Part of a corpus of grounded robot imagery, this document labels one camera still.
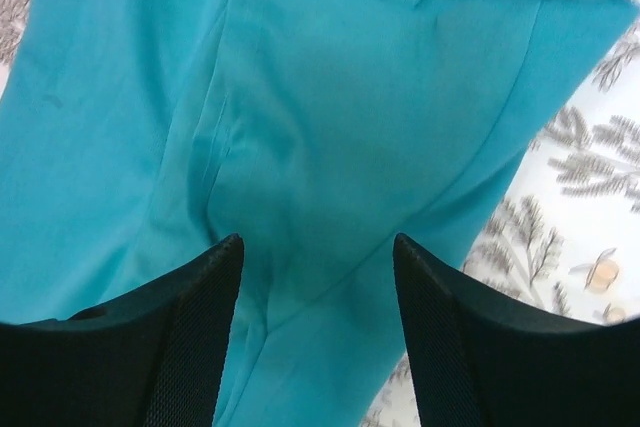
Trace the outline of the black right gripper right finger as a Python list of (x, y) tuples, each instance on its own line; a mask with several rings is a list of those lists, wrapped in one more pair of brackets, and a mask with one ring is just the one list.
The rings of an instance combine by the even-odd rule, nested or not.
[(393, 268), (422, 425), (638, 424), (637, 320), (599, 326), (532, 307), (402, 234)]

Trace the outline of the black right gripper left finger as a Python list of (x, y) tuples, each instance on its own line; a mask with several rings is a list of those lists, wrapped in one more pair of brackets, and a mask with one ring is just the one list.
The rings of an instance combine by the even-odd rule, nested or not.
[(2, 324), (2, 425), (211, 425), (243, 261), (233, 234), (67, 320)]

